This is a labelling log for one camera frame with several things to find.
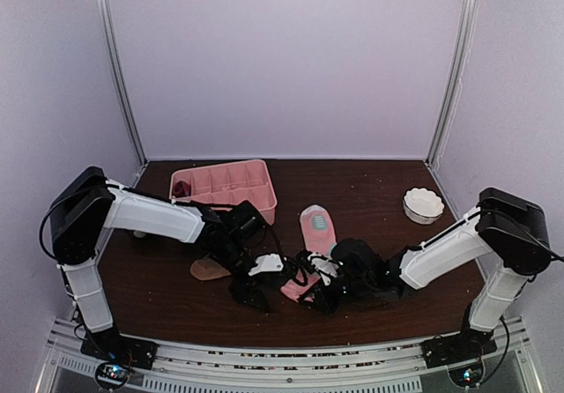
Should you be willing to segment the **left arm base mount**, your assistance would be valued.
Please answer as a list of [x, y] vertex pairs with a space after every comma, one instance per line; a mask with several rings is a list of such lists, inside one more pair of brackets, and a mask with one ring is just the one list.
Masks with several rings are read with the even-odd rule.
[[151, 370], [158, 346], [148, 340], [125, 337], [121, 352], [103, 352], [91, 339], [84, 339], [82, 354], [100, 361], [94, 369], [94, 380], [104, 390], [123, 388], [141, 370]]

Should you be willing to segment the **pink patterned sock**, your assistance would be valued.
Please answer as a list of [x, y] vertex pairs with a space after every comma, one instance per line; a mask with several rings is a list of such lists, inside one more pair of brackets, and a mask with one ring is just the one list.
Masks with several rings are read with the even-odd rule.
[[295, 258], [296, 270], [280, 288], [287, 299], [299, 303], [299, 297], [320, 278], [307, 261], [316, 253], [331, 259], [330, 253], [337, 245], [337, 236], [329, 212], [319, 204], [312, 204], [300, 214], [301, 235], [305, 249]]

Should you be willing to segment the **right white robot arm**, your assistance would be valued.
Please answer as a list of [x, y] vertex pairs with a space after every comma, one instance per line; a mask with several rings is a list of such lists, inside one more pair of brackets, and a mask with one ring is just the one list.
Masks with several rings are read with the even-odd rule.
[[498, 266], [468, 306], [462, 332], [451, 343], [452, 352], [467, 360], [485, 345], [528, 280], [553, 260], [544, 210], [503, 190], [482, 190], [476, 207], [456, 223], [388, 260], [353, 238], [339, 242], [329, 256], [301, 252], [301, 262], [320, 278], [299, 302], [327, 314], [346, 299], [390, 303], [489, 254], [498, 256]]

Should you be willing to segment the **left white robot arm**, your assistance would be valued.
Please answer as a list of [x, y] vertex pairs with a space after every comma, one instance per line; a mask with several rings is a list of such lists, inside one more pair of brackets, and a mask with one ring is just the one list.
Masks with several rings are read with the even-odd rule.
[[39, 232], [43, 252], [56, 262], [70, 286], [71, 296], [93, 348], [108, 361], [127, 352], [126, 341], [113, 330], [114, 317], [102, 287], [96, 248], [105, 230], [127, 230], [196, 244], [233, 281], [230, 293], [243, 305], [268, 313], [271, 306], [256, 277], [284, 269], [281, 252], [254, 258], [245, 246], [258, 231], [271, 227], [248, 200], [239, 204], [176, 202], [147, 195], [108, 179], [99, 167], [86, 168], [50, 205]]

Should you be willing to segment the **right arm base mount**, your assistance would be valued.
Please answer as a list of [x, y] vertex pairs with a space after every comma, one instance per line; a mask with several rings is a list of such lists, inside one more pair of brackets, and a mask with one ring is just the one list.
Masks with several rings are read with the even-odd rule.
[[491, 338], [470, 338], [461, 333], [435, 336], [420, 345], [428, 369], [446, 367], [459, 388], [477, 388], [486, 379], [483, 358], [497, 351]]

